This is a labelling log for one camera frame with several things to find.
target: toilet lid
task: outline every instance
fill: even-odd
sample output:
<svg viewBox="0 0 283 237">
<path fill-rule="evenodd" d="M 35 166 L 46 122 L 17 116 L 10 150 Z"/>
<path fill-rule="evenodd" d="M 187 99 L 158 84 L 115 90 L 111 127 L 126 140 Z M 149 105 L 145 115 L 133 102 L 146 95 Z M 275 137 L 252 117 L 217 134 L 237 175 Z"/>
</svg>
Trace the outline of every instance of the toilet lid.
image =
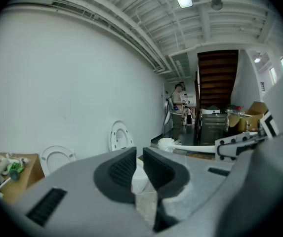
<svg viewBox="0 0 283 237">
<path fill-rule="evenodd" d="M 110 132 L 109 150 L 115 151 L 123 148 L 134 147 L 134 142 L 124 122 L 116 121 Z"/>
<path fill-rule="evenodd" d="M 45 176 L 75 160 L 74 153 L 61 146 L 49 147 L 40 155 L 40 164 Z"/>
</svg>

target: black slot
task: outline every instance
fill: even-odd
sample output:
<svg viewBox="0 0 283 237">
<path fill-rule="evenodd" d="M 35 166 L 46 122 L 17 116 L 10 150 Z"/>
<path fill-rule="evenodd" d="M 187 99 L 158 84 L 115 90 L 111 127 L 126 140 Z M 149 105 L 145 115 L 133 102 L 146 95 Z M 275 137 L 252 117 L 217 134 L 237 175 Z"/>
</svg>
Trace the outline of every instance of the black slot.
<svg viewBox="0 0 283 237">
<path fill-rule="evenodd" d="M 52 188 L 26 216 L 43 227 L 66 193 L 62 189 Z"/>
<path fill-rule="evenodd" d="M 230 171 L 228 170 L 213 167 L 209 168 L 208 171 L 221 176 L 228 176 L 230 174 Z"/>
</svg>

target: toilet brush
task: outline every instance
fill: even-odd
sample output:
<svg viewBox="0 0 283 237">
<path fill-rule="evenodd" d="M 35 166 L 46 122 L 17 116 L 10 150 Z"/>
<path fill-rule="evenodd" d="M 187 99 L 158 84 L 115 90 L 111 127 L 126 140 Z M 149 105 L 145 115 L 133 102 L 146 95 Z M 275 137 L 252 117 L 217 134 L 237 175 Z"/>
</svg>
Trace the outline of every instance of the toilet brush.
<svg viewBox="0 0 283 237">
<path fill-rule="evenodd" d="M 215 146 L 182 146 L 171 138 L 162 138 L 158 142 L 159 149 L 167 152 L 173 152 L 174 149 L 185 151 L 202 152 L 202 153 L 215 153 Z"/>
</svg>

